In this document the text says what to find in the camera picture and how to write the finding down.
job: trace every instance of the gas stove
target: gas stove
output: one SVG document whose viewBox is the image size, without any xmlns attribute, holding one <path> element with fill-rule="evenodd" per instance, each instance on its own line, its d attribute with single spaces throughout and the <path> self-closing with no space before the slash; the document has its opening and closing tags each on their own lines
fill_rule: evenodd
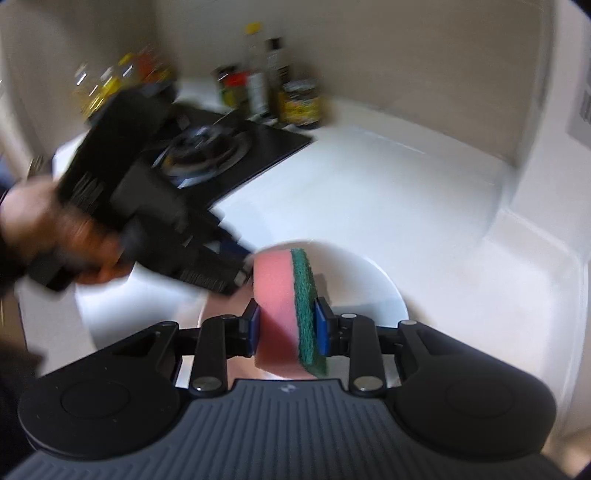
<svg viewBox="0 0 591 480">
<path fill-rule="evenodd" d="M 196 205 L 211 206 L 305 147 L 311 138 L 174 103 L 169 121 L 143 158 Z"/>
</svg>

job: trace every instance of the green scouring pad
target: green scouring pad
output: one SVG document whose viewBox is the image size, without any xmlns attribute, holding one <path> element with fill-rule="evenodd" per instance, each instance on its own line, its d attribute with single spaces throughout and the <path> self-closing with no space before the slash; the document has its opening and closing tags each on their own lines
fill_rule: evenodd
<svg viewBox="0 0 591 480">
<path fill-rule="evenodd" d="M 325 377 L 326 357 L 318 351 L 314 330 L 314 300 L 318 296 L 314 275 L 304 249 L 292 248 L 291 261 L 294 269 L 295 315 L 300 332 L 298 358 L 311 375 Z"/>
</svg>

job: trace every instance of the bottle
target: bottle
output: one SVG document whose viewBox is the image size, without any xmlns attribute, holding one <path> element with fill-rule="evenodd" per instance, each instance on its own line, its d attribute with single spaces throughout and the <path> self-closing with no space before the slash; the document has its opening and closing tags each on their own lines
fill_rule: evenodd
<svg viewBox="0 0 591 480">
<path fill-rule="evenodd" d="M 100 90 L 105 100 L 121 90 L 121 80 L 115 73 L 113 67 L 109 67 L 105 70 L 104 74 L 100 76 L 100 81 L 102 82 Z"/>
<path fill-rule="evenodd" d="M 281 38 L 268 40 L 267 77 L 269 79 L 269 108 L 271 113 L 281 116 L 281 86 L 291 81 L 291 69 L 287 51 L 281 45 Z"/>
<path fill-rule="evenodd" d="M 88 69 L 88 64 L 80 65 L 74 74 L 74 96 L 84 118 L 90 117 L 103 103 L 102 90 L 98 79 L 94 78 Z"/>
<path fill-rule="evenodd" d="M 248 69 L 248 100 L 253 115 L 265 116 L 269 113 L 267 86 L 264 73 L 264 51 L 260 38 L 261 23 L 253 22 L 246 26 L 246 68 Z"/>
<path fill-rule="evenodd" d="M 228 107 L 232 107 L 233 98 L 231 92 L 226 88 L 225 79 L 237 71 L 237 65 L 227 65 L 225 67 L 219 67 L 213 72 L 220 99 L 222 100 L 222 103 Z"/>
<path fill-rule="evenodd" d="M 234 110 L 242 112 L 244 117 L 250 116 L 250 102 L 247 90 L 248 73 L 231 73 L 224 78 L 223 82 L 226 90 L 224 101 L 227 105 Z"/>
<path fill-rule="evenodd" d="M 134 87 L 141 83 L 138 68 L 135 64 L 136 58 L 132 53 L 124 55 L 118 63 L 119 78 L 123 88 Z"/>
<path fill-rule="evenodd" d="M 140 81 L 147 83 L 176 80 L 175 72 L 152 47 L 142 48 L 135 59 Z"/>
</svg>

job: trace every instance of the ribbed gray surface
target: ribbed gray surface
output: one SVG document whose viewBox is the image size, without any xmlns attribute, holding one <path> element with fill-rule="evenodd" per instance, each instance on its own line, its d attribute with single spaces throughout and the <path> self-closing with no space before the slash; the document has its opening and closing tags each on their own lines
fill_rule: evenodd
<svg viewBox="0 0 591 480">
<path fill-rule="evenodd" d="M 239 381 L 190 404 L 166 437 L 131 455 L 76 462 L 37 452 L 7 480 L 566 479 L 541 455 L 468 463 L 410 439 L 379 400 L 337 380 Z"/>
</svg>

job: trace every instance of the yellow bottle cap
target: yellow bottle cap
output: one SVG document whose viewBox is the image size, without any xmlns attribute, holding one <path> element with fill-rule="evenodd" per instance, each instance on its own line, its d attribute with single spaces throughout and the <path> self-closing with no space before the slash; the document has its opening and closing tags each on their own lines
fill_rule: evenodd
<svg viewBox="0 0 591 480">
<path fill-rule="evenodd" d="M 261 22 L 251 22 L 246 26 L 246 34 L 253 35 L 261 31 Z"/>
<path fill-rule="evenodd" d="M 128 53 L 126 55 L 123 55 L 123 57 L 121 57 L 121 60 L 119 61 L 119 66 L 121 67 L 122 65 L 126 64 L 127 62 L 133 60 L 134 58 L 134 54 L 132 53 Z"/>
</svg>

